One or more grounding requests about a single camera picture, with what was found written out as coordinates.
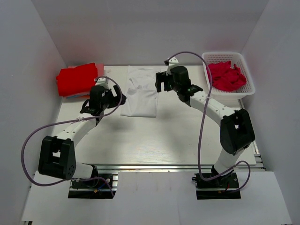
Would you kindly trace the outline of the white t shirt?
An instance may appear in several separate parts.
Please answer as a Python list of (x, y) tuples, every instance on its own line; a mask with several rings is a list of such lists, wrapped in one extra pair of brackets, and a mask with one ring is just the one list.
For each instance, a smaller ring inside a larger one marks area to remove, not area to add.
[(154, 67), (128, 66), (125, 104), (121, 115), (126, 117), (155, 118), (157, 115), (158, 92), (155, 87), (156, 73), (161, 69)]

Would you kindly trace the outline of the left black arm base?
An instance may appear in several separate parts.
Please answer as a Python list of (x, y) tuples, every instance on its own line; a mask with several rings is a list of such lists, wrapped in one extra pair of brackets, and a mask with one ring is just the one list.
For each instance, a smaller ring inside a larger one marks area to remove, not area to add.
[[(114, 174), (112, 173), (100, 173), (100, 177), (105, 179), (108, 184), (113, 187), (113, 177)], [(95, 179), (95, 180), (90, 180), (90, 181), (72, 181), (71, 182), (71, 188), (73, 189), (99, 189), (99, 188), (108, 188), (107, 184), (105, 181), (101, 179)]]

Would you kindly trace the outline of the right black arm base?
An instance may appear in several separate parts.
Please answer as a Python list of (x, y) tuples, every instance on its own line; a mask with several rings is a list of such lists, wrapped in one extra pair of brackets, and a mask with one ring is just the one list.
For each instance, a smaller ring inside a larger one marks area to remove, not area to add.
[(199, 189), (207, 188), (219, 188), (219, 189), (230, 189), (239, 188), (238, 178), (235, 172), (229, 172), (226, 175), (220, 176), (213, 180), (204, 181), (199, 173), (195, 173), (192, 177), (192, 181), (196, 183), (196, 187)]

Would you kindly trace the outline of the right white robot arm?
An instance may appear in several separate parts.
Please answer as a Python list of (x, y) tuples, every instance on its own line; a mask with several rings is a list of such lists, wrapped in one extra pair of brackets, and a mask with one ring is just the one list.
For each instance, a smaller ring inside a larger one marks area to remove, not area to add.
[(247, 110), (234, 110), (210, 98), (201, 87), (191, 83), (184, 66), (156, 73), (155, 87), (157, 92), (175, 91), (181, 102), (201, 111), (204, 117), (208, 116), (219, 125), (222, 150), (212, 166), (211, 180), (217, 187), (224, 186), (240, 155), (255, 140)]

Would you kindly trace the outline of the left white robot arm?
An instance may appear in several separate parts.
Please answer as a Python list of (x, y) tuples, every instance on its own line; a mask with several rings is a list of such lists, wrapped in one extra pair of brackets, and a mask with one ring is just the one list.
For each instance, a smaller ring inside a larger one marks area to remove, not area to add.
[(75, 157), (75, 147), (94, 129), (105, 115), (106, 109), (116, 109), (123, 105), (126, 97), (118, 85), (113, 86), (116, 95), (106, 85), (96, 85), (90, 90), (90, 98), (85, 100), (75, 122), (55, 136), (42, 140), (38, 172), (58, 179), (82, 179), (88, 187), (99, 182), (99, 175), (93, 165), (79, 163)]

